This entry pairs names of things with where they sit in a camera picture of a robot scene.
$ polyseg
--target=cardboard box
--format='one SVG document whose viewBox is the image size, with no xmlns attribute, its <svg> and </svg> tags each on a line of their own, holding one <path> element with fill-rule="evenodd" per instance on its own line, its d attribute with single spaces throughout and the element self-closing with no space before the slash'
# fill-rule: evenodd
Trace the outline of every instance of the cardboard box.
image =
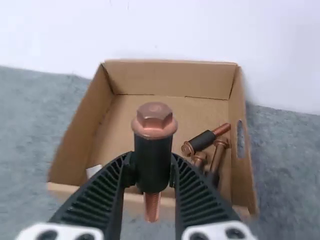
<svg viewBox="0 0 320 240">
<path fill-rule="evenodd" d="M 230 138 L 220 169 L 219 191 L 239 212 L 258 211 L 242 74 L 236 63 L 167 60 L 108 60 L 102 63 L 70 123 L 48 174 L 48 190 L 66 200 L 87 180 L 86 169 L 105 165 L 134 150 L 131 120 L 150 101 L 168 104 L 178 121 L 172 151 L 194 136 L 230 123 Z M 242 123 L 243 156 L 238 157 L 237 126 Z M 215 147 L 206 150 L 212 159 Z M 135 187 L 124 194 L 124 209 L 143 214 Z M 160 218 L 173 218 L 175 191 L 162 192 Z"/>
</svg>

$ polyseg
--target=screw hole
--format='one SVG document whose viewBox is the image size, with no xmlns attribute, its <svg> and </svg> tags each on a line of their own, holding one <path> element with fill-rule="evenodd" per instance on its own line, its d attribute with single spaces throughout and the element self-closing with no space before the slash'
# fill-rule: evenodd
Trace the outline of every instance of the screw hole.
<svg viewBox="0 0 320 240">
<path fill-rule="evenodd" d="M 237 131 L 236 155 L 238 159 L 243 159 L 245 157 L 245 134 L 244 134 L 243 123 L 241 120 L 239 120 L 237 123 L 236 131 Z"/>
<path fill-rule="evenodd" d="M 246 237 L 238 228 L 229 228 L 225 230 L 225 234 L 229 239 L 244 239 Z"/>
<path fill-rule="evenodd" d="M 48 230 L 42 232 L 36 240 L 55 240 L 57 238 L 58 233 L 55 230 Z"/>
<path fill-rule="evenodd" d="M 209 240 L 209 238 L 201 232 L 194 232 L 190 236 L 190 240 Z"/>
<path fill-rule="evenodd" d="M 95 240 L 95 237 L 92 234 L 86 233 L 78 236 L 76 240 Z"/>
</svg>

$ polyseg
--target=white wall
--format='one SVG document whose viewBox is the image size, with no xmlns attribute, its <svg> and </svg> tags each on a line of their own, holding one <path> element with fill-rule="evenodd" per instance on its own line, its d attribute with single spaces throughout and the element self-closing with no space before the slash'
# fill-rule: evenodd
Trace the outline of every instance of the white wall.
<svg viewBox="0 0 320 240">
<path fill-rule="evenodd" d="M 0 3 L 0 65 L 91 78 L 109 58 L 230 61 L 250 101 L 320 114 L 318 0 Z"/>
</svg>

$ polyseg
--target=black sleeve on bolt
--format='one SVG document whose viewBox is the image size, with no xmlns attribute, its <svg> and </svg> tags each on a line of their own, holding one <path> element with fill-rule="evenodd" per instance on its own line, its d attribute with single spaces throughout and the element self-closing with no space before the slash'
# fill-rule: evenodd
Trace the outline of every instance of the black sleeve on bolt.
<svg viewBox="0 0 320 240">
<path fill-rule="evenodd" d="M 169 183 L 172 138 L 149 140 L 134 135 L 134 163 L 137 187 L 145 193 L 159 193 Z"/>
<path fill-rule="evenodd" d="M 215 141 L 215 139 L 216 135 L 212 131 L 206 130 L 188 142 L 192 146 L 194 152 L 198 152 L 209 147 Z"/>
</svg>

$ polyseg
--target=box handle hole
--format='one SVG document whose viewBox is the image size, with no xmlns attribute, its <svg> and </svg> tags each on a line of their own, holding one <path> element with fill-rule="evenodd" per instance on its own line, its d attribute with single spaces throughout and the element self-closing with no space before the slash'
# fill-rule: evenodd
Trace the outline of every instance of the box handle hole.
<svg viewBox="0 0 320 240">
<path fill-rule="evenodd" d="M 239 120 L 237 123 L 236 131 L 237 131 L 236 155 L 238 159 L 243 159 L 245 157 L 245 135 L 244 135 L 243 123 L 241 120 Z"/>
</svg>

